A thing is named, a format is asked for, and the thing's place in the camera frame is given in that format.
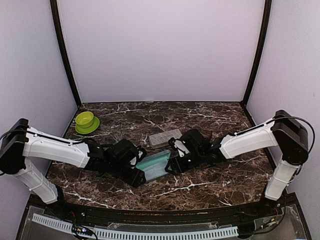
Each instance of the black pole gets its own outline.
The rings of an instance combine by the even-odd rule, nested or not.
[[[65,45],[65,40],[64,40],[63,33],[62,33],[61,23],[60,23],[57,0],[50,0],[50,4],[51,4],[51,11],[52,11],[52,18],[53,18],[53,23],[54,23],[54,28],[55,28],[55,34],[56,34],[56,38],[58,40],[58,45],[59,45],[60,54],[62,57],[65,73],[68,78],[75,103],[78,107],[80,107],[81,100],[80,100],[80,96],[79,96],[79,93],[77,90],[76,82],[75,82],[75,79],[74,79],[74,76],[72,74],[71,67],[70,67],[70,62],[69,62],[67,49],[66,49],[66,45]]]
[[[242,103],[244,106],[247,106],[247,104],[248,104],[250,94],[251,94],[252,89],[255,84],[262,52],[264,50],[267,29],[268,29],[268,23],[269,23],[269,17],[270,17],[270,12],[271,12],[271,3],[272,3],[272,0],[265,0],[265,2],[264,2],[264,10],[263,10],[263,17],[262,17],[262,24],[261,24],[261,29],[260,29],[258,45],[256,47],[256,52],[255,52],[255,56],[254,56],[254,61],[253,61],[249,81],[246,86],[245,94],[244,94],[244,97],[242,100]]]

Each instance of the white wall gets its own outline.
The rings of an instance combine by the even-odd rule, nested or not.
[[[61,60],[50,1],[0,0],[0,135],[19,118],[62,136],[76,111]],[[34,161],[45,173],[49,161]],[[0,239],[14,240],[29,198],[10,175],[0,177]]]
[[[320,1],[276,0],[248,109],[260,123],[279,109],[308,120],[317,140],[302,172],[288,190],[296,192],[312,239],[320,239]],[[275,159],[278,151],[272,151]]]
[[[60,0],[81,100],[242,100],[264,2]]]

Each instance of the brown marble tabletop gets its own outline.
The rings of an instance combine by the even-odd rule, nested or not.
[[[100,127],[86,137],[101,144],[128,139],[152,155],[169,146],[152,149],[149,136],[190,128],[212,131],[212,138],[250,127],[236,102],[128,102],[88,103],[78,113],[91,111]],[[84,136],[70,125],[66,138]],[[66,163],[53,162],[48,179],[59,185],[70,203],[121,210],[198,210],[256,202],[273,170],[262,150],[253,151],[215,166],[202,166],[180,175],[167,175],[138,188],[110,175],[98,176]]]

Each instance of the marble table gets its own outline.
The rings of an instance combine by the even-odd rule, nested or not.
[[[205,129],[212,131],[214,139],[250,127],[237,102],[87,103],[78,113],[84,111],[91,111],[100,119],[100,127],[86,137],[102,144],[128,139],[136,146],[142,145],[148,155],[170,149],[150,146],[149,135],[163,131]],[[74,120],[65,137],[84,137],[76,132]],[[108,174],[98,176],[96,172],[58,162],[52,163],[47,177],[62,187],[70,203],[119,210],[181,211],[256,202],[272,172],[264,151],[257,150],[216,166],[167,175],[138,188]]]

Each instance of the green saucer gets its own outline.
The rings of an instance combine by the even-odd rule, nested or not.
[[[75,130],[79,134],[90,134],[90,133],[94,132],[95,130],[97,130],[99,125],[100,125],[100,120],[99,120],[99,118],[97,118],[95,116],[95,117],[93,117],[93,123],[90,127],[82,128],[82,127],[79,127],[78,125],[75,125]]]

